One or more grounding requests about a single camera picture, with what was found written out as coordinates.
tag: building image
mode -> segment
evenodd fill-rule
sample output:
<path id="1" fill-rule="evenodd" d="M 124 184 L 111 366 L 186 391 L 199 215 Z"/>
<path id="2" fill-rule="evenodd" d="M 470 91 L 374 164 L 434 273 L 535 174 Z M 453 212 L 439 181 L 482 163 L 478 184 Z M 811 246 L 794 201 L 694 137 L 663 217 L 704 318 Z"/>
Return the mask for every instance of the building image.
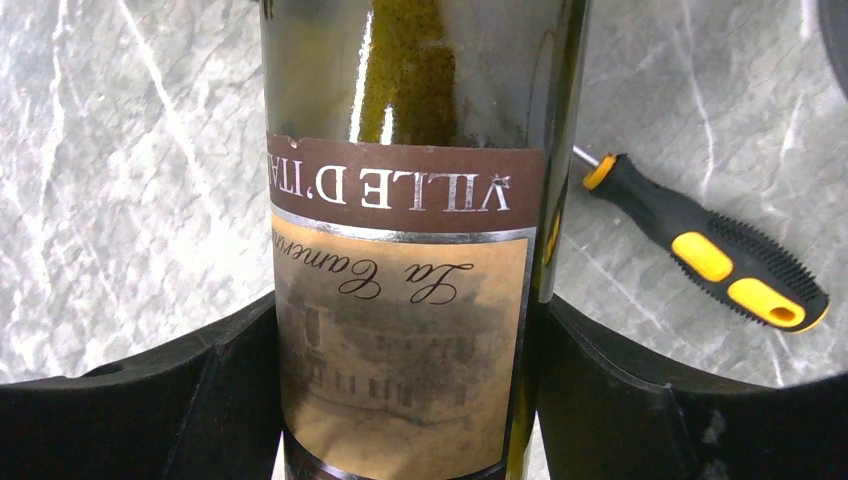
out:
<path id="1" fill-rule="evenodd" d="M 422 424 L 463 417 L 485 395 L 487 358 L 494 362 L 509 348 L 496 329 L 480 328 L 485 321 L 469 325 L 485 320 L 485 312 L 457 318 L 449 328 L 409 328 L 420 320 L 398 316 L 398 307 L 417 305 L 351 310 L 310 300 L 290 296 L 282 307 L 283 370 L 311 394 L 340 405 Z M 457 305 L 474 307 L 473 296 Z M 376 319 L 380 312 L 387 316 Z"/>

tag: screwdriver shaft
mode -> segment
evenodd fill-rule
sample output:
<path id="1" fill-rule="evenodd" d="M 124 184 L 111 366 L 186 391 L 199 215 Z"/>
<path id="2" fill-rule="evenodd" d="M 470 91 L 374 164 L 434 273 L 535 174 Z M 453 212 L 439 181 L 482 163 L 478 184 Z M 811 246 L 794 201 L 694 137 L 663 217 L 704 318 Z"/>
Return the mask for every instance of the screwdriver shaft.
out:
<path id="1" fill-rule="evenodd" d="M 574 148 L 572 149 L 572 152 L 573 152 L 575 155 L 577 155 L 578 157 L 580 157 L 580 160 L 583 160 L 583 162 L 585 162 L 588 166 L 590 166 L 590 167 L 592 167 L 592 168 L 598 168 L 598 166 L 601 164 L 601 163 L 600 163 L 599 161 L 597 161 L 597 160 L 596 160 L 593 156 L 591 156 L 591 155 L 589 155 L 588 153 L 584 152 L 584 151 L 583 151 L 580 147 L 578 147 L 577 145 L 574 145 Z"/>

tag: black plastic holder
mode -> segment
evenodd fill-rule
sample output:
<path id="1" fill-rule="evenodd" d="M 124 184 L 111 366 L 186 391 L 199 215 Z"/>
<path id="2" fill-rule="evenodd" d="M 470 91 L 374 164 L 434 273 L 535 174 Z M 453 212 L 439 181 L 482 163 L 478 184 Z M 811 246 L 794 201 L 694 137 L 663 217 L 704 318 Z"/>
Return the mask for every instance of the black plastic holder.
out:
<path id="1" fill-rule="evenodd" d="M 787 389 L 669 360 L 556 298 L 539 418 L 551 478 L 848 478 L 848 374 Z M 0 385 L 0 479 L 269 479 L 272 293 L 80 378 Z"/>

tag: screwdriver handle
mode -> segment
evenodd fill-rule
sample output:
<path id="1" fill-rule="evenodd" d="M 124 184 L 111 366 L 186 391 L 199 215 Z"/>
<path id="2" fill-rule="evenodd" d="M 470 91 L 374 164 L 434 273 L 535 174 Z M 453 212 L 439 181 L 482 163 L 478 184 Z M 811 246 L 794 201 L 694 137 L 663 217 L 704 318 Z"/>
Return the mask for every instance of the screwdriver handle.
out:
<path id="1" fill-rule="evenodd" d="M 645 178 L 626 154 L 605 157 L 583 185 L 622 209 L 693 282 L 737 312 L 796 333 L 826 315 L 827 294 L 786 250 L 753 227 Z"/>

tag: sepia building illustration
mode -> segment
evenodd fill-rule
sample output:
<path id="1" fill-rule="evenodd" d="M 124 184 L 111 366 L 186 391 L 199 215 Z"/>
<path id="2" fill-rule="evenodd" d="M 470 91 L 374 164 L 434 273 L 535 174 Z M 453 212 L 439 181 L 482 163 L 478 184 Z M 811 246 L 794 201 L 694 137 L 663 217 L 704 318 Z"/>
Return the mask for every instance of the sepia building illustration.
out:
<path id="1" fill-rule="evenodd" d="M 514 352 L 503 311 L 479 305 L 473 288 L 445 307 L 280 286 L 283 374 L 334 404 L 456 420 L 479 410 L 491 366 Z"/>

